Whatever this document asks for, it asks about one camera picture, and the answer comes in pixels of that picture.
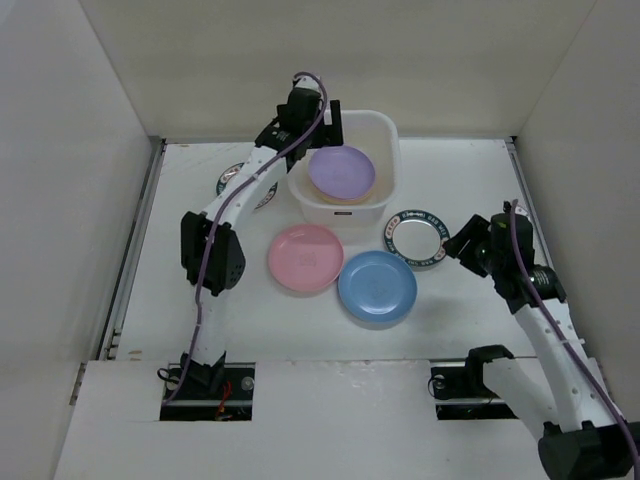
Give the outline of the cream plate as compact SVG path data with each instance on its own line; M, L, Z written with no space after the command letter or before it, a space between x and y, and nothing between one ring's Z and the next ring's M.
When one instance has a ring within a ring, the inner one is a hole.
M368 200L368 196L362 196L359 198L352 199L341 199L332 196L320 195L319 198L327 204L331 205L361 205L365 204Z

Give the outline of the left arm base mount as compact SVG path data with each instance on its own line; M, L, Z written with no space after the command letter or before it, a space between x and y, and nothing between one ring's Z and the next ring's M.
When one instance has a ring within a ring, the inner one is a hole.
M251 421L255 387L255 363L228 363L221 380L206 387L187 377L177 394L181 369L177 364L160 368L157 376L164 383L159 420L167 422L244 422Z

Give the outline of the purple plate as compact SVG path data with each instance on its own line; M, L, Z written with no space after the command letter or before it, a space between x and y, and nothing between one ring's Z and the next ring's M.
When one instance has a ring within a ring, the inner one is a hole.
M362 196L372 190L376 182L372 161L350 146L317 150L308 162L307 171L314 187L341 198Z

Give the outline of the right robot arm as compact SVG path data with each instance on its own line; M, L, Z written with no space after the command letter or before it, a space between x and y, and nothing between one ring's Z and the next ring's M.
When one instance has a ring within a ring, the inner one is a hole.
M515 203L474 215L443 244L446 255L490 277L528 337L550 391L544 393L502 345L469 351L463 381L477 395L501 398L537 443L551 479L614 479L639 474L639 425L623 417L596 376L573 328L556 272L535 261L533 225Z

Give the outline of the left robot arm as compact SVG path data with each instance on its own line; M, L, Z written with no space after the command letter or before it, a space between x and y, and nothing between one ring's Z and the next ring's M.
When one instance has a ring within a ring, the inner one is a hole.
M180 261L194 285L194 331L180 360L179 386L218 393L225 381L226 349L222 328L205 318L202 296L234 288L245 267L238 229L265 197L310 149L344 143L340 102L328 98L321 80L307 72L294 77L287 101L260 132L249 158L215 200L180 222Z

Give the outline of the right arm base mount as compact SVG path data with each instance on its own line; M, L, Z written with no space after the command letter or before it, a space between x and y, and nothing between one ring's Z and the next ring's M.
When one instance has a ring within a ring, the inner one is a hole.
M427 382L440 421L512 420L517 416L506 403L485 387L474 386L463 361L430 364Z

